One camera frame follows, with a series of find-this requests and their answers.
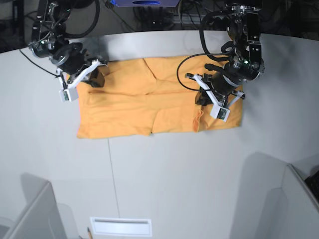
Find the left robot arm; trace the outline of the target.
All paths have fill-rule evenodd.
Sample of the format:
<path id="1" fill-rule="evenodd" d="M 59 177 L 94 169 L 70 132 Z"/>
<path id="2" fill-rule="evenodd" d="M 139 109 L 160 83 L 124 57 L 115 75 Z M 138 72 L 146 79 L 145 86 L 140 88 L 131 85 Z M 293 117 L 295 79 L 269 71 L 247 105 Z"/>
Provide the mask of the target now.
<path id="1" fill-rule="evenodd" d="M 230 96 L 245 99 L 245 95 L 239 94 L 238 88 L 264 72 L 259 21 L 262 6 L 260 0 L 228 0 L 226 10 L 210 12 L 201 20 L 199 36 L 204 53 L 213 61 L 225 62 L 223 67 L 206 64 L 207 70 L 216 73 L 204 74 L 203 81 L 223 106 L 229 104 Z M 224 56 L 216 57 L 206 46 L 204 30 L 221 15 L 229 20 L 226 31 L 231 40 L 221 47 Z"/>

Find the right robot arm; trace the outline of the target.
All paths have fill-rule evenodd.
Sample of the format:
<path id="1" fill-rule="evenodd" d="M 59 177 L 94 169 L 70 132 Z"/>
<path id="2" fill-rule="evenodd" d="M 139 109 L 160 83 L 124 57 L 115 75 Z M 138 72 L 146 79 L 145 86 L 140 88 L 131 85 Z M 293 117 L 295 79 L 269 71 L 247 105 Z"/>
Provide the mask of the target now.
<path id="1" fill-rule="evenodd" d="M 95 5 L 95 14 L 91 25 L 80 34 L 66 31 L 65 22 L 72 10 Z M 95 70 L 107 61 L 101 57 L 92 57 L 81 42 L 73 39 L 83 38 L 93 31 L 100 15 L 100 3 L 97 0 L 41 0 L 37 16 L 32 26 L 31 42 L 28 47 L 38 58 L 49 58 L 56 66 L 54 74 L 60 80 L 62 90 L 75 88 L 85 82 L 93 88 L 103 87 L 104 82 L 97 80 Z"/>

